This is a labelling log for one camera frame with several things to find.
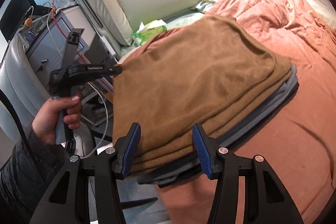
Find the person's left hand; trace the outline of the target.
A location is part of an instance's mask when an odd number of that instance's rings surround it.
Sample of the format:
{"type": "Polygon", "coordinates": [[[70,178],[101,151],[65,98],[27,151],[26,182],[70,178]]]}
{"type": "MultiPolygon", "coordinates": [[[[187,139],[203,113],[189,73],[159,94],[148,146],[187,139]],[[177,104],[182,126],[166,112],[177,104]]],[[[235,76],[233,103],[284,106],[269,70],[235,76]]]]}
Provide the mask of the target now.
{"type": "Polygon", "coordinates": [[[55,127],[59,114],[66,111],[63,118],[69,129],[76,130],[80,127],[82,93],[78,91],[73,97],[48,99],[38,111],[32,122],[32,129],[43,145],[55,145],[55,127]]]}

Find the dark sleeve left forearm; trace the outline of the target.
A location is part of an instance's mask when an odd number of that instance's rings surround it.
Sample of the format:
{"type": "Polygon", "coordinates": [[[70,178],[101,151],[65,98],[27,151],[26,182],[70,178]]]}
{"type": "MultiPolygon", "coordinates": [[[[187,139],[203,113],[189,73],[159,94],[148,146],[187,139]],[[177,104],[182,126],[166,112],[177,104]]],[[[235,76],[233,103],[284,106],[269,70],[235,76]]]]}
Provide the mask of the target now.
{"type": "Polygon", "coordinates": [[[1,223],[29,223],[49,184],[62,168],[68,155],[55,144],[55,133],[35,133],[30,129],[27,141],[35,156],[36,169],[22,140],[1,169],[1,223]]]}

